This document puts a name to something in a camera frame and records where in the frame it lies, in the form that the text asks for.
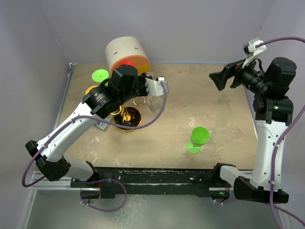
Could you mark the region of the red wine glass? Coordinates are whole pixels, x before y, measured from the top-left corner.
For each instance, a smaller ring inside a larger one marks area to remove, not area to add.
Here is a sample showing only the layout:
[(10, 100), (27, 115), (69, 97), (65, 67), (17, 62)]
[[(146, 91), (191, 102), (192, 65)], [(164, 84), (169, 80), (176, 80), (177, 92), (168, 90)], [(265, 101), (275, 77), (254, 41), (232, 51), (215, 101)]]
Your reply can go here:
[(121, 67), (121, 66), (132, 66), (134, 67), (134, 63), (130, 60), (126, 60), (126, 61), (122, 61), (119, 63), (118, 67)]

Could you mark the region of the clear plastic wine glass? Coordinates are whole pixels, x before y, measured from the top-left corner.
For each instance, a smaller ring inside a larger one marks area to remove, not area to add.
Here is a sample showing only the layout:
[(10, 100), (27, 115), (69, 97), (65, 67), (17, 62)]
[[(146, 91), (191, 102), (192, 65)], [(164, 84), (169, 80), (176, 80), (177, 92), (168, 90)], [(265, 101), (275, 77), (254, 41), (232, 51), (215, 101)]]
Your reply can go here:
[(157, 115), (163, 105), (163, 100), (164, 100), (164, 96), (148, 96), (148, 105), (149, 105), (149, 109), (150, 111)]

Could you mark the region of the gold wine glass rack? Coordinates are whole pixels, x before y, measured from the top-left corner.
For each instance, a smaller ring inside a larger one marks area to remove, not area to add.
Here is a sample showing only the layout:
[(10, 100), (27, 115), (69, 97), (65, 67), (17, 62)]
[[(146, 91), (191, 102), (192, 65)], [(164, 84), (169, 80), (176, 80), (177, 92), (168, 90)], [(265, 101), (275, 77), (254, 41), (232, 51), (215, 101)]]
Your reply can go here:
[(111, 113), (113, 115), (113, 122), (118, 125), (127, 127), (138, 127), (141, 124), (142, 116), (136, 107), (146, 104), (146, 98), (135, 97), (129, 102), (120, 106), (119, 110)]

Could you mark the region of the orange wine glass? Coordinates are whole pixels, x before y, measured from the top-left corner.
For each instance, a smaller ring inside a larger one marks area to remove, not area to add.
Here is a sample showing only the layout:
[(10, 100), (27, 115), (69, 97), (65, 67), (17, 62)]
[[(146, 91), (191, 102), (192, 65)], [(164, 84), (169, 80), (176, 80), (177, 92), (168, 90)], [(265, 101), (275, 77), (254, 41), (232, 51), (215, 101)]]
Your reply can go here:
[(99, 87), (98, 85), (93, 85), (93, 86), (90, 86), (87, 90), (86, 90), (86, 92), (85, 92), (85, 95), (91, 95), (92, 93), (91, 93), (91, 90), (93, 90), (93, 89), (95, 89), (95, 88), (97, 88), (97, 87)]

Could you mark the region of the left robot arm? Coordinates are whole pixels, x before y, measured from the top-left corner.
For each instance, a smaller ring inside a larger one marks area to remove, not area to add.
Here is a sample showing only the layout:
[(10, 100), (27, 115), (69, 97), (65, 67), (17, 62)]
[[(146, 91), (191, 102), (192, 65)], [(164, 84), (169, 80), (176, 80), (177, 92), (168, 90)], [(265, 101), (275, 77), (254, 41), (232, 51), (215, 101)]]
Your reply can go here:
[(125, 102), (142, 96), (166, 92), (164, 82), (153, 80), (135, 67), (123, 64), (111, 77), (90, 89), (72, 114), (52, 133), (39, 141), (29, 141), (26, 148), (43, 177), (57, 181), (62, 177), (81, 180), (87, 187), (98, 182), (98, 171), (91, 162), (74, 162), (64, 156), (68, 148), (88, 129), (116, 112)]

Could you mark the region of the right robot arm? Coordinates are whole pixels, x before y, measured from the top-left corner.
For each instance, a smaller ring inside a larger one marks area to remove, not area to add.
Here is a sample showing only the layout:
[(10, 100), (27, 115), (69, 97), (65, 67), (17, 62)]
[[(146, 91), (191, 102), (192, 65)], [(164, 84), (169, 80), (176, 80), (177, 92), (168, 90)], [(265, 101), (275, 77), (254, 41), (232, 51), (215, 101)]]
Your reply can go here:
[(296, 64), (284, 57), (276, 57), (268, 69), (256, 71), (260, 59), (243, 66), (244, 60), (227, 64), (220, 72), (209, 74), (219, 91), (227, 80), (234, 78), (231, 88), (240, 85), (254, 93), (253, 108), (257, 133), (257, 153), (254, 169), (247, 176), (236, 166), (218, 163), (212, 182), (222, 187), (229, 183), (239, 200), (269, 203), (287, 203), (289, 195), (282, 186), (282, 159), (285, 135), (292, 126), (294, 105), (286, 96), (296, 75)]

